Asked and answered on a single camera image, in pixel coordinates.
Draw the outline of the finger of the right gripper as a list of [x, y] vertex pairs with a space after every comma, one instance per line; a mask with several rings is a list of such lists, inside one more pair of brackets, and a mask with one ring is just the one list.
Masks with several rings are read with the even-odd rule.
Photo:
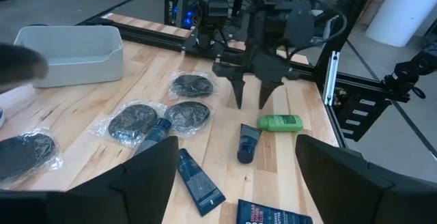
[[282, 78], [296, 80], [300, 73], [293, 70], [286, 58], [269, 52], [260, 51], [252, 59], [255, 76], [261, 81], [259, 109], [263, 109], [272, 92], [283, 85]]
[[224, 77], [231, 83], [237, 107], [241, 109], [243, 89], [245, 85], [245, 81], [243, 80], [245, 71], [244, 67], [225, 62], [214, 62], [212, 65], [212, 71], [218, 77]]

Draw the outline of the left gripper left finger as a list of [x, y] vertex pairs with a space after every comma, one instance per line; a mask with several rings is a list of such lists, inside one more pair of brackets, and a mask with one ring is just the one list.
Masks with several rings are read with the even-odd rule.
[[161, 223], [178, 150], [170, 136], [69, 191], [2, 191], [1, 222]]

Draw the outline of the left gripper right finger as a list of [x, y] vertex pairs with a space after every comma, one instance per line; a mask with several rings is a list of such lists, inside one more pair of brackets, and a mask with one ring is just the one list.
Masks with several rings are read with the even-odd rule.
[[436, 224], [434, 182], [395, 173], [309, 135], [298, 135], [295, 154], [325, 223]]

